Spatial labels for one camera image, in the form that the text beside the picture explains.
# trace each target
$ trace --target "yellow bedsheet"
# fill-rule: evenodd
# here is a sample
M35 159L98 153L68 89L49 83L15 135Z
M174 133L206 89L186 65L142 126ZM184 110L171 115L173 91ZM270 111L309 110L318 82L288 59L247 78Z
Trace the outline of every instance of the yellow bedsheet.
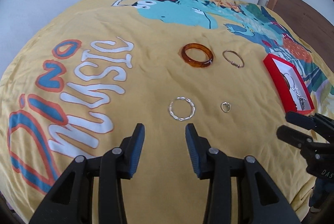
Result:
M209 67L180 57L193 42L213 52ZM227 49L244 68L223 58ZM276 137L286 122L262 62L268 52L294 63L315 112L334 118L333 73L268 9L231 0L80 1L41 29L1 79L0 191L28 222L76 155L101 156L143 123L137 173L123 182L128 222L201 223L208 182L193 173L184 136L194 123L227 155L255 156L303 218L315 179L299 151ZM176 97L191 99L193 118L170 116ZM220 109L225 101L229 113ZM174 109L189 114L185 102Z

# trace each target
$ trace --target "blue gripper pad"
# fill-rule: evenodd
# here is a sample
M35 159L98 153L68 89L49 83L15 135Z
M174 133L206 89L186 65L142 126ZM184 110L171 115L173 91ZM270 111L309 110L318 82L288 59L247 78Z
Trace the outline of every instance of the blue gripper pad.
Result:
M188 125L186 126L186 142L188 146L192 167L197 177L199 178L201 175L201 158L198 151L196 150L194 139L193 136L191 135Z
M145 139L145 127L142 124L139 124L138 127L139 127L139 132L137 135L137 139L135 140L135 145L133 147L132 154L130 155L130 161L129 161L129 175L131 178L133 177L133 174L135 174L137 171L137 166L139 163L139 158L142 152L144 139Z

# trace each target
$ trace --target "metal screw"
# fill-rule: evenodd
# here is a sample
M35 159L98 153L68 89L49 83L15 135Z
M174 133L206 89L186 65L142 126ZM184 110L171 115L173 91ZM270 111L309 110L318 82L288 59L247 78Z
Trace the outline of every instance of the metal screw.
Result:
M122 153L122 149L118 148L118 147L117 148L113 148L112 153L116 154L116 155L121 154Z
M256 159L253 156L247 156L246 161L248 163L254 164L256 162Z
M82 163L85 160L85 158L82 155L79 155L76 157L76 162L77 163Z
M219 149L217 149L217 148L209 148L209 152L210 152L211 154L218 154Z

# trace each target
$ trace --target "bed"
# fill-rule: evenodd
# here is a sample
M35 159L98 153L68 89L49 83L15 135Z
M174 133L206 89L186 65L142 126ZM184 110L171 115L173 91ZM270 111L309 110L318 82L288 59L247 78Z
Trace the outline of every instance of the bed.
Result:
M212 51L210 66L183 61L181 48L193 42ZM243 58L244 68L223 58L227 49ZM303 219L315 179L298 150L276 138L287 123L263 64L268 53L298 69L314 112L334 118L334 74L265 7L232 0L80 1L28 41L1 79L1 193L28 222L74 157L101 156L143 123L137 173L123 182L128 222L200 223L208 182L193 173L184 138L186 124L194 123L227 155L255 156ZM170 116L176 97L191 99L191 119ZM174 106L178 116L189 113L183 103ZM234 223L236 215L233 199Z

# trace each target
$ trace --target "wooden headboard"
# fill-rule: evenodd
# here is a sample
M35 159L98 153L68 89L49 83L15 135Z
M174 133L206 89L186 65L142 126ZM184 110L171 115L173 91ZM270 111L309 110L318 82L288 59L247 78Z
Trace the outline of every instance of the wooden headboard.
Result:
M267 7L280 15L334 72L334 26L302 0L269 0Z

